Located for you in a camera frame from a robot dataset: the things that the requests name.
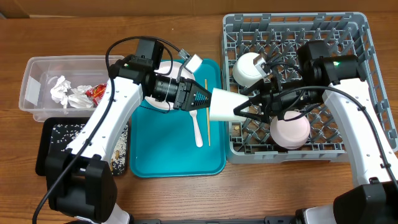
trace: black mount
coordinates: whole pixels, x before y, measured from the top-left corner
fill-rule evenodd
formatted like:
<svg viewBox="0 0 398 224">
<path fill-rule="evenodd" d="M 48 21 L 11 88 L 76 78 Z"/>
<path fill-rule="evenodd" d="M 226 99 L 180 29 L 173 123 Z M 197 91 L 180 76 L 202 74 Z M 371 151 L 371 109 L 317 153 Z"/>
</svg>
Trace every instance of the black mount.
<svg viewBox="0 0 398 224">
<path fill-rule="evenodd" d="M 340 80 L 359 78 L 366 80 L 366 73 L 356 55 L 332 57 L 323 40 L 309 41 L 297 50 L 297 60 L 303 70 L 306 86 L 340 84 Z"/>
<path fill-rule="evenodd" d="M 276 77 L 272 77 L 271 82 L 269 83 L 266 83 L 263 80 L 259 80 L 241 93 L 242 95 L 249 95 L 253 91 L 258 91 L 258 94 L 254 97 L 250 97 L 249 100 L 237 106 L 234 109 L 234 114 L 238 116 L 243 116 L 245 118 L 255 119 L 264 123 L 271 122 L 270 116 L 281 116 L 281 118 L 279 119 L 283 119 L 284 113 L 281 113 L 281 111 L 284 111 L 293 102 L 295 102 L 296 99 L 300 96 L 300 93 L 289 93 L 288 95 L 285 95 L 278 100 L 275 100 L 274 98 L 279 95 L 282 90 L 288 90 L 300 86 L 304 86 L 304 82 L 301 80 L 287 83 L 281 83 L 280 80 Z M 319 103 L 322 101 L 318 91 L 306 91 L 300 97 L 300 99 L 301 100 L 295 104 L 295 107 L 291 108 L 292 110 L 296 108 L 301 108 L 305 105 L 308 105 L 309 103 Z M 260 106 L 261 110 L 258 114 L 242 111 L 243 109 L 252 105 Z"/>
<path fill-rule="evenodd" d="M 140 39 L 136 55 L 128 55 L 111 65 L 110 77 L 123 77 L 142 85 L 145 96 L 174 103 L 176 110 L 198 110 L 210 106 L 211 93 L 196 81 L 156 75 L 164 46 L 157 40 Z"/>
<path fill-rule="evenodd" d="M 398 192 L 392 182 L 380 183 L 372 178 L 370 184 L 360 185 L 340 195 L 333 203 L 337 224 L 398 223 Z"/>
<path fill-rule="evenodd" d="M 50 151 L 45 160 L 45 176 L 49 189 L 73 159 L 70 150 Z M 91 159 L 79 157 L 74 169 L 61 181 L 49 197 L 52 210 L 68 216 L 105 222 L 113 211 L 118 190 L 109 164 L 99 155 Z"/>
</svg>

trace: white plate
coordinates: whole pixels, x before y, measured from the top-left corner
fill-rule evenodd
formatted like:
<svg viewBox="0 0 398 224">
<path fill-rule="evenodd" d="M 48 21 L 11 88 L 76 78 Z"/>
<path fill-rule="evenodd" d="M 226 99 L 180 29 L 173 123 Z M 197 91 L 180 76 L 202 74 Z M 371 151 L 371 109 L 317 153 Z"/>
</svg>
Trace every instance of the white plate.
<svg viewBox="0 0 398 224">
<path fill-rule="evenodd" d="M 167 77 L 176 78 L 178 75 L 178 70 L 180 69 L 181 65 L 182 64 L 180 62 L 173 62 L 173 70 L 170 75 L 167 75 Z M 171 61 L 161 62 L 159 69 L 156 70 L 155 72 L 167 73 L 170 70 L 170 66 L 171 66 Z M 186 69 L 182 70 L 181 77 L 190 78 L 192 80 L 195 80 L 195 77 L 193 76 L 193 74 L 188 72 Z M 152 105 L 154 108 L 157 108 L 160 110 L 169 110 L 169 105 L 164 101 L 158 102 L 154 98 L 148 97 L 148 96 L 145 97 L 145 100 L 150 105 Z M 173 105 L 174 105 L 174 103 L 170 103 L 170 110 L 173 110 Z"/>
</svg>

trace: wooden table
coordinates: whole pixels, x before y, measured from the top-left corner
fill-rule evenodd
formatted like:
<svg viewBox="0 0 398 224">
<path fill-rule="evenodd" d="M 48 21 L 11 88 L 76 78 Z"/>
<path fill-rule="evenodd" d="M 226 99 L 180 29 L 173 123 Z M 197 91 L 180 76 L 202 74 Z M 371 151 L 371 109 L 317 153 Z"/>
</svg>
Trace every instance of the wooden table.
<svg viewBox="0 0 398 224">
<path fill-rule="evenodd" d="M 398 121 L 398 14 L 366 13 L 377 56 Z M 220 62 L 223 16 L 97 17 L 0 21 L 0 223 L 30 223 L 46 192 L 35 174 L 42 123 L 18 108 L 28 59 L 52 55 L 103 55 L 114 41 L 155 35 L 202 58 Z M 135 52 L 134 43 L 113 54 Z M 350 190 L 349 164 L 294 162 L 234 165 L 211 177 L 140 179 L 116 177 L 118 204 L 136 218 L 163 220 L 262 218 L 332 203 Z M 46 205 L 39 223 L 72 220 Z"/>
</svg>

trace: teal tray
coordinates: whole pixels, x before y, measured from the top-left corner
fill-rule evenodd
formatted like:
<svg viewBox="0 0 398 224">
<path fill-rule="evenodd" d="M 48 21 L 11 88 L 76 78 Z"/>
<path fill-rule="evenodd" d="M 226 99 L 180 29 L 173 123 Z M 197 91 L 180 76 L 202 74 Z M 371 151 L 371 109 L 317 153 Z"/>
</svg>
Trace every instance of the teal tray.
<svg viewBox="0 0 398 224">
<path fill-rule="evenodd" d="M 209 91 L 221 88 L 217 63 L 204 59 L 195 72 L 196 81 Z M 142 106 L 151 107 L 143 101 Z M 132 114 L 130 168 L 138 177 L 180 177 L 215 175 L 226 164 L 229 149 L 226 122 L 210 122 L 211 146 L 208 145 L 206 109 L 198 110 L 197 120 L 203 146 L 197 147 L 192 117 L 188 112 L 173 110 L 167 114 L 139 107 Z"/>
</svg>

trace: clear plastic container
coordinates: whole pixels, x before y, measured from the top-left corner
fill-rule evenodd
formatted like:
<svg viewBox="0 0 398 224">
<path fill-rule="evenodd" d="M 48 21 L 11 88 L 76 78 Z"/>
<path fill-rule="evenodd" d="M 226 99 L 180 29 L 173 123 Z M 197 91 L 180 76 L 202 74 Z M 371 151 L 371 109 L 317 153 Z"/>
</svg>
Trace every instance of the clear plastic container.
<svg viewBox="0 0 398 224">
<path fill-rule="evenodd" d="M 123 56 L 110 56 L 110 64 Z M 79 85 L 99 85 L 108 81 L 104 55 L 33 57 L 26 66 L 19 94 L 19 109 L 33 114 L 36 121 L 43 122 L 50 117 L 87 117 L 95 108 L 64 109 L 51 99 L 50 90 L 63 75 L 72 88 Z"/>
</svg>

